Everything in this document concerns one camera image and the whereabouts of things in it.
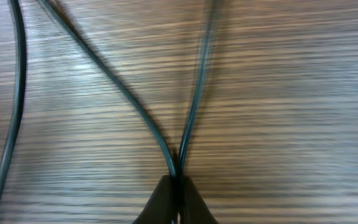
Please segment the black right gripper ribbed left finger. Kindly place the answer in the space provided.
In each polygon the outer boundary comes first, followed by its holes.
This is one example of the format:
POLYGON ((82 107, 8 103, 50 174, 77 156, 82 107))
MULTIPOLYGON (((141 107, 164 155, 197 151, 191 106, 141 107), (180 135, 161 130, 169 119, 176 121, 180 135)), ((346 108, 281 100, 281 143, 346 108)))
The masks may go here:
POLYGON ((175 206, 169 175, 163 175, 133 224, 171 224, 175 206))

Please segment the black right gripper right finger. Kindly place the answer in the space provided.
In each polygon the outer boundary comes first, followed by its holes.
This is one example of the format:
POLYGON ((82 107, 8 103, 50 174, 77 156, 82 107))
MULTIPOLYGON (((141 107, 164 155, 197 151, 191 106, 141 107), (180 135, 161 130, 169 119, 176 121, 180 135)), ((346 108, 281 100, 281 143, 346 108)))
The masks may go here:
POLYGON ((183 202, 180 210, 181 224, 218 224, 209 211, 196 185, 188 176, 181 178, 183 202))

